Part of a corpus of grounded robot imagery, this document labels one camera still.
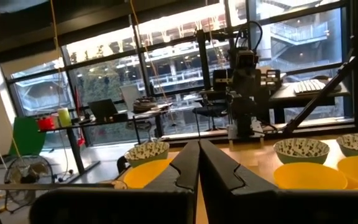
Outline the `red spool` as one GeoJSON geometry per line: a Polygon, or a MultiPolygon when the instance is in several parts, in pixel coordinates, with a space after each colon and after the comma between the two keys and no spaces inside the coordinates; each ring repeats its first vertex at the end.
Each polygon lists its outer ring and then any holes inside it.
{"type": "Polygon", "coordinates": [[[55,128],[55,123],[51,116],[44,116],[37,120],[38,127],[41,131],[51,130],[55,128]]]}

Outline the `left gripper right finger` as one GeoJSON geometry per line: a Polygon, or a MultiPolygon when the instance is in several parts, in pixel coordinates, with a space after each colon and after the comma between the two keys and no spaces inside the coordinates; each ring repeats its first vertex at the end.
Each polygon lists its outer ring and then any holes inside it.
{"type": "Polygon", "coordinates": [[[277,187],[208,140],[200,141],[200,181],[209,224],[273,224],[277,187]]]}

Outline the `white keyboard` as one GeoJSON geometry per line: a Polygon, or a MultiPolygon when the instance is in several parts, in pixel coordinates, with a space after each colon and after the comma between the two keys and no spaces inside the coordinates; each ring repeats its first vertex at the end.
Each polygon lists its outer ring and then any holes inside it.
{"type": "Polygon", "coordinates": [[[293,87],[296,95],[308,95],[317,93],[325,87],[325,84],[317,79],[297,82],[293,87]]]}

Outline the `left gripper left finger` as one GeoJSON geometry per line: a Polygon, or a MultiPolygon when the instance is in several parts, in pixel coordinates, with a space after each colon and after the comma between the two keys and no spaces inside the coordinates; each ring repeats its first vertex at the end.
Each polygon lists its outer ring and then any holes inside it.
{"type": "Polygon", "coordinates": [[[149,184],[157,192],[155,224],[195,224],[198,196],[200,145],[190,141],[149,184]]]}

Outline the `yellow plate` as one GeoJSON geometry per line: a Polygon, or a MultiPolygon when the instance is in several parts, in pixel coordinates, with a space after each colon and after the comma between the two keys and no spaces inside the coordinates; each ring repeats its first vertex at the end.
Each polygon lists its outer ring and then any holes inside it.
{"type": "Polygon", "coordinates": [[[157,178],[173,159],[161,159],[139,165],[126,173],[124,183],[129,189],[143,189],[157,178]]]}

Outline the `large glass window wall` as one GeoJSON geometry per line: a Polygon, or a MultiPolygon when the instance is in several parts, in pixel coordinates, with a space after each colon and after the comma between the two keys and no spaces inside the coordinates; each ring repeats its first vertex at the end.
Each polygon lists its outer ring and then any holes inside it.
{"type": "MultiPolygon", "coordinates": [[[[261,19],[300,10],[313,0],[257,0],[261,19]]],[[[205,131],[212,122],[202,115],[200,91],[212,84],[210,72],[229,68],[229,40],[196,40],[199,30],[210,35],[247,21],[245,0],[218,0],[188,11],[172,8],[169,16],[130,20],[109,25],[106,32],[83,40],[59,39],[60,54],[47,55],[44,44],[0,53],[0,65],[9,80],[14,104],[21,116],[50,114],[64,107],[87,107],[89,102],[112,99],[119,110],[127,106],[120,86],[137,85],[142,96],[172,103],[171,112],[154,122],[151,132],[165,135],[205,131]]],[[[340,37],[344,24],[339,11],[297,17],[265,26],[266,39],[257,50],[260,65],[282,72],[341,61],[341,50],[326,50],[330,39],[340,37]]],[[[332,75],[319,69],[286,77],[297,82],[313,75],[332,75]]]]}

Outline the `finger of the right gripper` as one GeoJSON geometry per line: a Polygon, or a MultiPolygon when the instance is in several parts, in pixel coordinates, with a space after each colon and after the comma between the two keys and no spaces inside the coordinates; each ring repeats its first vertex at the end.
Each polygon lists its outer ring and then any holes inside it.
{"type": "Polygon", "coordinates": [[[246,80],[247,80],[247,73],[245,70],[237,70],[234,74],[234,89],[235,91],[245,97],[247,96],[246,92],[246,80]]]}
{"type": "Polygon", "coordinates": [[[247,95],[254,96],[259,89],[259,73],[256,70],[247,72],[247,95]]]}

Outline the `black keyboard desk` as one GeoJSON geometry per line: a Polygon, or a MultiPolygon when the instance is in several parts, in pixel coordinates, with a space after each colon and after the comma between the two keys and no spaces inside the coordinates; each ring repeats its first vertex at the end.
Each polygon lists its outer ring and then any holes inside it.
{"type": "MultiPolygon", "coordinates": [[[[322,99],[306,119],[320,118],[352,118],[352,95],[348,88],[341,82],[339,91],[330,92],[322,99]]],[[[268,121],[273,124],[287,123],[297,116],[302,109],[317,95],[297,95],[294,88],[297,82],[284,83],[269,99],[269,110],[266,114],[268,121]]]]}

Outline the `yellow-green spool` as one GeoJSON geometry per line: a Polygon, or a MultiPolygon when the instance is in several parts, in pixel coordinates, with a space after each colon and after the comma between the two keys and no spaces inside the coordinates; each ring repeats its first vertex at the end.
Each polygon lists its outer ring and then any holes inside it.
{"type": "Polygon", "coordinates": [[[69,127],[72,125],[68,108],[59,108],[57,112],[61,127],[69,127]]]}

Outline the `black office chair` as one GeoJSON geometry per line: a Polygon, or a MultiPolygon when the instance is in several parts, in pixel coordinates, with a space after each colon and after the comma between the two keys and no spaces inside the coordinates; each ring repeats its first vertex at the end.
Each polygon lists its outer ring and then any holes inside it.
{"type": "Polygon", "coordinates": [[[212,122],[212,127],[207,131],[220,131],[225,130],[226,127],[216,126],[214,119],[222,118],[227,115],[228,105],[225,91],[216,90],[203,90],[200,91],[201,99],[198,100],[200,108],[193,108],[192,112],[198,120],[198,115],[205,116],[208,121],[212,122]]]}

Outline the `dark coiled bundle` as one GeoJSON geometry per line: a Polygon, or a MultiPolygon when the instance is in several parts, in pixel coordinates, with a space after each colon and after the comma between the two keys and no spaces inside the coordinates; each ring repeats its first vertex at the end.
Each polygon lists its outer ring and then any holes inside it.
{"type": "Polygon", "coordinates": [[[142,96],[133,102],[134,113],[144,113],[158,105],[157,100],[152,96],[142,96]]]}

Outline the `black wood shelf rack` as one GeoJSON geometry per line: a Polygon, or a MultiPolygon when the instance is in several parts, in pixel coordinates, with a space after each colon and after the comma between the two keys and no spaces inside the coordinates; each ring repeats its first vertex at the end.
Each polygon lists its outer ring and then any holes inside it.
{"type": "Polygon", "coordinates": [[[157,218],[157,192],[149,184],[125,190],[111,184],[0,184],[0,190],[44,192],[30,207],[30,224],[155,224],[157,218]]]}

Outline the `black laptop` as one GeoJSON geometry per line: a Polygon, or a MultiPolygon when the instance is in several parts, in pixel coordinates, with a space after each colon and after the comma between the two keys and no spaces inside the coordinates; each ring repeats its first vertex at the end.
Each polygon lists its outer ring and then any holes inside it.
{"type": "Polygon", "coordinates": [[[88,106],[97,122],[106,121],[117,114],[117,109],[112,99],[92,101],[88,103],[88,106]]]}

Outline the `black floor fan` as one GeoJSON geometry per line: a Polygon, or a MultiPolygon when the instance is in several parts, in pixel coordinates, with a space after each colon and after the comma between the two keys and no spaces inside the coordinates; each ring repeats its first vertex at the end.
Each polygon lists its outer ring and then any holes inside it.
{"type": "MultiPolygon", "coordinates": [[[[12,160],[4,176],[5,184],[54,184],[57,176],[49,161],[42,156],[26,155],[12,160]]],[[[6,190],[5,209],[13,214],[32,204],[36,190],[6,190]]]]}

